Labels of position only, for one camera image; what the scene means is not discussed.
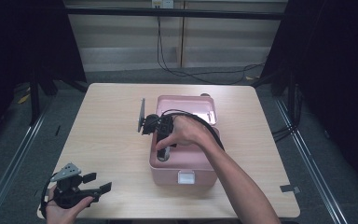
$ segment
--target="electrical outlet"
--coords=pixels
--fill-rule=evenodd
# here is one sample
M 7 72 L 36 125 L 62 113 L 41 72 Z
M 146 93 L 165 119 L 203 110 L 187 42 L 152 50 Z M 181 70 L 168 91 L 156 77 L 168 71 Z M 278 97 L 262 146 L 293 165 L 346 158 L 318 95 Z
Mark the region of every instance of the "electrical outlet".
M 162 8 L 162 0 L 152 0 L 152 8 Z
M 162 7 L 163 8 L 173 8 L 173 0 L 163 0 Z

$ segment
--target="black cable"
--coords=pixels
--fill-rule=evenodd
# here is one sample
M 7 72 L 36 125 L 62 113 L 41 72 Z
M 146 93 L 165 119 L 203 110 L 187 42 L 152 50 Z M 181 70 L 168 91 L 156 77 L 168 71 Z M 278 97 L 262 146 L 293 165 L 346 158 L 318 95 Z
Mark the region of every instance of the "black cable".
M 161 60 L 162 60 L 162 62 L 164 64 L 164 66 L 159 61 L 159 54 L 161 54 Z M 245 78 L 245 72 L 246 71 L 254 69 L 254 68 L 258 67 L 258 66 L 264 66 L 265 65 L 265 63 L 249 64 L 249 65 L 246 65 L 245 67 L 243 67 L 243 69 L 236 70 L 236 71 L 202 72 L 202 73 L 194 73 L 194 74 L 189 74 L 189 73 L 181 72 L 181 71 L 173 71 L 170 68 L 168 68 L 167 64 L 165 63 L 163 47 L 162 47 L 162 38 L 161 38 L 161 20 L 160 20 L 160 17 L 158 17 L 158 50 L 157 50 L 157 58 L 158 58 L 158 65 L 164 71 L 169 72 L 170 74 L 172 74 L 174 76 L 177 76 L 177 77 L 193 77 L 196 80 L 206 82 L 206 83 L 209 83 L 209 84 L 213 84 L 213 85 L 234 85 L 234 84 L 240 83 Z M 216 83 L 216 82 L 208 81 L 206 79 L 197 77 L 197 76 L 200 76 L 200 75 L 208 75 L 208 74 L 235 74 L 235 73 L 242 73 L 241 78 L 239 78 L 236 81 L 229 82 L 229 83 Z
M 268 76 L 260 77 L 256 82 L 252 83 L 250 86 L 253 88 L 257 88 L 265 83 L 269 83 L 272 81 L 275 77 L 279 76 L 282 73 L 282 69 L 278 69 L 274 71 L 273 73 L 269 74 Z
M 42 195 L 40 196 L 40 212 L 42 213 L 42 216 L 44 218 L 46 218 L 46 207 L 48 206 L 48 203 L 53 201 L 55 199 L 55 197 L 53 199 L 48 200 L 47 202 L 45 201 L 45 196 L 46 196 L 46 191 L 48 190 L 48 184 L 51 182 L 51 178 L 48 179 L 48 181 L 46 182 L 45 186 L 43 187 L 42 190 Z
M 302 103 L 303 103 L 303 96 L 301 92 L 298 90 L 298 88 L 296 88 L 296 105 L 295 105 L 296 112 L 295 112 L 294 120 L 290 126 L 272 132 L 272 135 L 275 139 L 275 143 L 281 141 L 283 138 L 290 135 L 298 128 L 301 119 Z
M 174 112 L 174 113 L 170 113 L 170 114 L 164 114 L 168 111 L 179 111 L 179 112 Z M 204 119 L 201 119 L 199 116 L 197 115 L 193 115 L 189 112 L 186 112 L 186 111 L 183 111 L 183 110 L 177 110 L 177 109 L 170 109 L 170 110 L 167 110 L 165 111 L 161 117 L 151 121 L 150 123 L 148 123 L 148 125 L 152 125 L 152 124 L 155 124 L 157 122 L 159 122 L 160 120 L 162 119 L 165 119 L 165 118 L 168 118 L 168 117 L 172 117 L 172 116 L 187 116 L 187 117 L 190 117 L 196 121 L 198 121 L 199 123 L 201 123 L 202 125 L 204 125 L 208 131 L 212 134 L 214 140 L 216 141 L 216 143 L 223 149 L 225 150 L 225 148 L 223 147 L 223 143 L 222 141 L 220 140 L 219 136 L 217 135 L 217 133 L 214 131 L 214 129 L 212 128 L 212 126 L 206 122 Z

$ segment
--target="aluminum rail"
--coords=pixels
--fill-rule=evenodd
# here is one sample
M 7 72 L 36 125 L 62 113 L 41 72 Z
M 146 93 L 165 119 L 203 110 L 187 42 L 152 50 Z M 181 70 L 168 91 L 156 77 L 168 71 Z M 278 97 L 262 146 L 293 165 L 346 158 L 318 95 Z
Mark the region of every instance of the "aluminum rail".
M 288 110 L 283 100 L 277 100 L 276 104 L 282 114 L 282 117 L 287 127 L 290 127 L 292 125 L 292 121 L 289 118 Z M 322 200 L 324 201 L 324 205 L 326 206 L 334 223 L 348 224 L 348 221 L 345 218 L 336 197 L 334 196 L 333 192 L 325 182 L 324 177 L 321 171 L 319 170 L 318 165 L 313 159 L 309 148 L 307 147 L 303 137 L 301 136 L 301 133 L 299 132 L 299 130 L 294 130 L 291 135 L 296 143 L 301 158 L 303 159 L 305 165 L 308 168 L 308 171 L 310 172 L 310 176 L 313 180 L 313 183 L 316 185 L 316 189 L 321 194 Z
M 111 16 L 151 16 L 151 17 L 189 17 L 281 21 L 294 17 L 281 12 L 214 11 L 195 9 L 137 8 L 137 7 L 17 7 L 19 12 L 61 13 L 73 15 L 111 15 Z
M 34 138 L 36 137 L 40 127 L 42 126 L 42 123 L 46 116 L 46 112 L 48 111 L 51 102 L 52 102 L 52 98 L 49 99 L 48 104 L 45 107 L 45 110 L 41 113 L 41 115 L 36 120 L 34 125 L 28 128 L 28 131 L 24 136 L 24 138 L 22 139 L 22 142 L 18 147 L 16 154 L 14 155 L 13 159 L 10 162 L 10 165 L 7 167 L 4 175 L 0 180 L 0 207 L 10 190 L 14 178 L 16 177 L 18 171 L 20 170 L 21 165 L 25 160 L 28 151 L 31 148 L 31 144 L 34 141 Z

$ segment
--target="box handle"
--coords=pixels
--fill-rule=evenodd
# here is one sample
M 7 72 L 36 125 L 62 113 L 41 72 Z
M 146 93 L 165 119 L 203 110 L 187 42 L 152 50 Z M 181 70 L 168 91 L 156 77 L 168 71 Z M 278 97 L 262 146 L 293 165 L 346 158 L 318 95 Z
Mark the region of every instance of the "box handle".
M 178 184 L 191 185 L 196 183 L 196 174 L 192 170 L 181 170 L 178 172 Z

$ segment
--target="human arm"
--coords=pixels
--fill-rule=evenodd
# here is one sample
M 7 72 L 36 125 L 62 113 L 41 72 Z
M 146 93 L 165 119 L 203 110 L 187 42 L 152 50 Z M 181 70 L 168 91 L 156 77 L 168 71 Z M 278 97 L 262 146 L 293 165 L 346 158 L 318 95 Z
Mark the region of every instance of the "human arm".
M 216 143 L 211 133 L 198 121 L 185 117 L 174 118 L 172 134 L 156 144 L 165 148 L 174 143 L 196 144 L 214 168 L 231 205 L 242 223 L 280 223 L 263 191 L 254 180 Z
M 48 205 L 46 207 L 47 223 L 48 224 L 72 224 L 75 222 L 77 215 L 85 209 L 92 202 L 92 197 L 86 197 L 81 200 L 77 205 L 69 209 L 59 207 L 54 200 L 54 190 L 56 186 L 51 188 L 48 192 Z

